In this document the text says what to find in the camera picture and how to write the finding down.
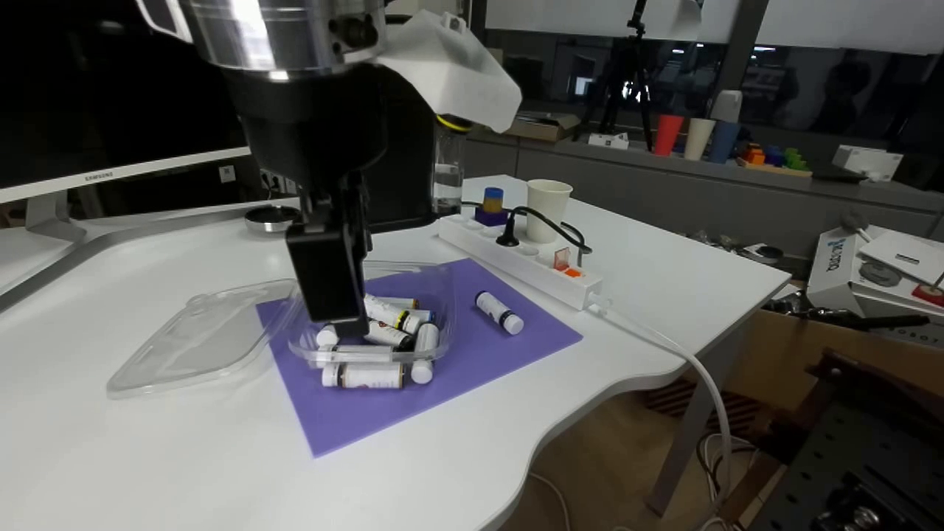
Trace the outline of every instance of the white table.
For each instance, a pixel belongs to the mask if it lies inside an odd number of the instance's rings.
[[[689,348],[707,348],[786,276],[571,202],[589,264]],[[460,258],[429,229],[378,235],[378,257]],[[0,286],[55,243],[0,232]],[[111,248],[0,314],[2,531],[452,531],[509,510],[537,447],[612,391],[682,361],[518,286],[584,333],[571,348],[311,460],[273,361],[260,378],[109,401],[109,375],[185,297],[291,273],[282,242],[241,221]]]

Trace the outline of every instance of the wooden floor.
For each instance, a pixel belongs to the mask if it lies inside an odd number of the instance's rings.
[[[664,518],[646,506],[676,423],[676,417],[646,410],[637,398],[620,395],[547,443],[530,471],[562,493],[571,531],[689,531],[710,516],[696,460],[689,460]],[[527,479],[505,531],[562,531],[555,493]]]

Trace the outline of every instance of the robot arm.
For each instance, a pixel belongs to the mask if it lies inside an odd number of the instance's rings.
[[[304,189],[286,232],[310,317],[362,329],[359,170],[387,150],[384,71],[437,115],[508,128],[521,90],[460,16],[388,27],[379,0],[139,0],[143,21],[223,71],[250,153]]]

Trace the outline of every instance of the purple paper sheet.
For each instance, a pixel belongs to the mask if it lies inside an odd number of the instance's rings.
[[[475,308],[475,295],[486,289],[525,317],[518,335],[505,335]],[[370,295],[418,297],[421,305],[446,314],[446,353],[427,385],[404,388],[323,388],[320,375],[291,353],[289,339],[311,326],[307,317],[282,325],[286,299],[260,304],[273,361],[295,403],[298,422],[314,456],[429,410],[455,395],[483,385],[508,372],[542,360],[581,333],[530,304],[525,295],[500,282],[471,258],[446,263],[421,273],[396,273],[369,282]]]

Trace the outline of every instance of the red cup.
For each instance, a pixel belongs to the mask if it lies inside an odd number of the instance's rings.
[[[657,115],[651,153],[670,155],[682,133],[685,115]]]

